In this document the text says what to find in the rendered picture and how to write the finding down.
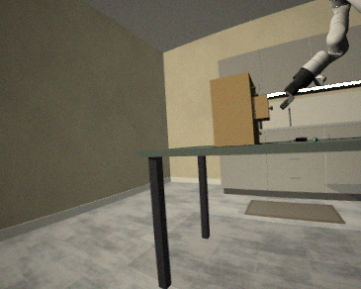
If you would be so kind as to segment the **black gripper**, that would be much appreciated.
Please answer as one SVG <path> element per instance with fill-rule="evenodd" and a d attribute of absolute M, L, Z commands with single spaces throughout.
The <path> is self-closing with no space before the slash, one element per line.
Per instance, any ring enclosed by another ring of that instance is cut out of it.
<path fill-rule="evenodd" d="M 307 88 L 312 82 L 314 82 L 317 87 L 322 86 L 322 83 L 326 80 L 324 75 L 320 75 L 322 71 L 323 67 L 317 61 L 312 59 L 306 63 L 294 75 L 293 82 L 285 88 L 286 92 L 284 92 L 288 98 L 280 105 L 280 108 L 284 110 L 292 100 L 294 101 L 295 93 L 302 88 Z"/>

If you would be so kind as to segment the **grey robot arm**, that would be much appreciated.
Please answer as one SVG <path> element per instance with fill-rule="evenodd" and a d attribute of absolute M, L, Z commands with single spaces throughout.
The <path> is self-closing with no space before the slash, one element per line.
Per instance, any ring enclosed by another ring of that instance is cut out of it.
<path fill-rule="evenodd" d="M 329 33 L 326 37 L 326 43 L 329 51 L 321 50 L 312 58 L 313 60 L 320 63 L 323 69 L 325 69 L 333 61 L 345 55 L 349 49 L 349 43 L 346 34 L 349 27 L 349 11 L 351 5 L 359 13 L 361 13 L 361 0 L 329 1 L 334 13 L 334 16 L 330 22 Z"/>

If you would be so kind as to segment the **small wooden chest of drawers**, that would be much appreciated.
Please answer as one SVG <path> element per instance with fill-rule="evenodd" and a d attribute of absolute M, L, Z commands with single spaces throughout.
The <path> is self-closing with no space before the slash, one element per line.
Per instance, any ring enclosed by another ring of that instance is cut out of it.
<path fill-rule="evenodd" d="M 258 144 L 254 143 L 249 76 L 243 72 L 210 80 L 215 146 Z"/>

